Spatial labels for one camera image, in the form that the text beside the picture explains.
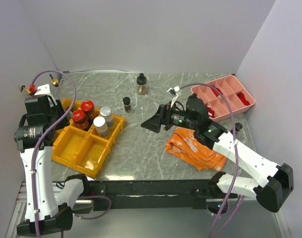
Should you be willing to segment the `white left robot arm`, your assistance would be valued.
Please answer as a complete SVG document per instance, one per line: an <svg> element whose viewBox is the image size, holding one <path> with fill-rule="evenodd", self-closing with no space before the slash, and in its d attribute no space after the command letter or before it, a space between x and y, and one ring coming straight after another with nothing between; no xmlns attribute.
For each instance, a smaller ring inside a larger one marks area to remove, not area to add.
<svg viewBox="0 0 302 238"><path fill-rule="evenodd" d="M56 126L66 114L61 103L43 94L25 99L26 114L14 134L25 170L27 207L25 220L17 225L19 236L40 237L68 231L73 224L76 200L86 199L91 186L84 174L69 176L54 195L51 159Z"/></svg>

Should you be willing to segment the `white-lid jar edge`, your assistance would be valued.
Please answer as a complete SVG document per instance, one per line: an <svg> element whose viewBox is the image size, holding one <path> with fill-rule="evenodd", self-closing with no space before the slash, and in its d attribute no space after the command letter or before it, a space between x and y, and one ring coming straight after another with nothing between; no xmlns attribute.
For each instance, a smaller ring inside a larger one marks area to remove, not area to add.
<svg viewBox="0 0 302 238"><path fill-rule="evenodd" d="M101 137L109 135L109 128L104 117L98 116L94 118L93 125Z"/></svg>

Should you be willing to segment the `red-lid sauce jar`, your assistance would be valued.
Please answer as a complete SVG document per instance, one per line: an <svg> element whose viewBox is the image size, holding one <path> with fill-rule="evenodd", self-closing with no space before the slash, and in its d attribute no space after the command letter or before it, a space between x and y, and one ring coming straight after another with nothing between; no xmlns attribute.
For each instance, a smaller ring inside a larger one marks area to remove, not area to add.
<svg viewBox="0 0 302 238"><path fill-rule="evenodd" d="M98 116L98 113L95 110L95 106L92 101L85 100L81 103L80 107L85 112L90 121L93 121Z"/></svg>
<svg viewBox="0 0 302 238"><path fill-rule="evenodd" d="M72 115L72 120L76 124L76 126L81 130L87 131L90 128L87 115L83 110L74 111Z"/></svg>

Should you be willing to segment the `blue-label clear jar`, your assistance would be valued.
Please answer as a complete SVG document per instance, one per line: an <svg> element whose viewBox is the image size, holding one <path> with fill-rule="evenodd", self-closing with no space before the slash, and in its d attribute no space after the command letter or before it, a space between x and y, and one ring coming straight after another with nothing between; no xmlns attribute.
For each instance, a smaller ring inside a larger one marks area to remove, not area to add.
<svg viewBox="0 0 302 238"><path fill-rule="evenodd" d="M109 130L114 130L116 124L115 124L112 109L108 106L104 106L100 108L100 116L102 116L106 120Z"/></svg>

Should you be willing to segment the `tall oil bottle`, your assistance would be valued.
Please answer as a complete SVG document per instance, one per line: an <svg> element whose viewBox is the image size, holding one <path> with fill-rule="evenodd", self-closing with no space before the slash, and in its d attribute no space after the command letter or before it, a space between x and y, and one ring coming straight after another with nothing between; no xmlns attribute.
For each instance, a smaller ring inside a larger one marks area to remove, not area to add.
<svg viewBox="0 0 302 238"><path fill-rule="evenodd" d="M51 93L56 99L64 99L65 98L65 82L62 76L55 77L53 73L49 74L51 79Z"/></svg>
<svg viewBox="0 0 302 238"><path fill-rule="evenodd" d="M26 87L25 85L21 85L20 91L25 92L27 96L33 96L36 92L36 86L32 84L30 84L29 87Z"/></svg>

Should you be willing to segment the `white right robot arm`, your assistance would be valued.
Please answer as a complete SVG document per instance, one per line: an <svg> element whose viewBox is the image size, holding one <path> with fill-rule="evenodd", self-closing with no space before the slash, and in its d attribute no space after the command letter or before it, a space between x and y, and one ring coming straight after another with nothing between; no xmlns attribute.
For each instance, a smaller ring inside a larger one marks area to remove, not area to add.
<svg viewBox="0 0 302 238"><path fill-rule="evenodd" d="M286 163L278 165L257 154L211 120L209 113L209 107L192 94L185 109L179 109L176 103L160 105L141 127L159 133L175 126L173 136L166 142L166 152L199 171L217 171L209 185L212 196L221 197L231 191L256 198L266 210L278 212L294 189L292 167Z"/></svg>

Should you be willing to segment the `black-cap spice shaker back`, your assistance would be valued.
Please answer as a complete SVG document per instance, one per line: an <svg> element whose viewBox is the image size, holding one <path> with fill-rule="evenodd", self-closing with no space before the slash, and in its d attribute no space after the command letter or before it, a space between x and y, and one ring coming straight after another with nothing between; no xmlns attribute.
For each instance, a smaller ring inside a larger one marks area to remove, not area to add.
<svg viewBox="0 0 302 238"><path fill-rule="evenodd" d="M124 105L124 110L126 113L130 113L131 112L131 103L130 103L130 97L124 97L122 99L123 101L123 105Z"/></svg>

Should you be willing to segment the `red-lid sauce jar back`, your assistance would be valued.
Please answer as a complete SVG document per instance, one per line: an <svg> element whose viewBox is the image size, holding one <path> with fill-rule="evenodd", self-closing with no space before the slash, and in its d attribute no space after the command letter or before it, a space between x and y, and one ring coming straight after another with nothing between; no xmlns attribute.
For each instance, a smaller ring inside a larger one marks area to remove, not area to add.
<svg viewBox="0 0 302 238"><path fill-rule="evenodd" d="M85 112L90 121L93 121L98 116L98 113L95 110L95 106L92 101L85 100L81 103L80 107Z"/></svg>

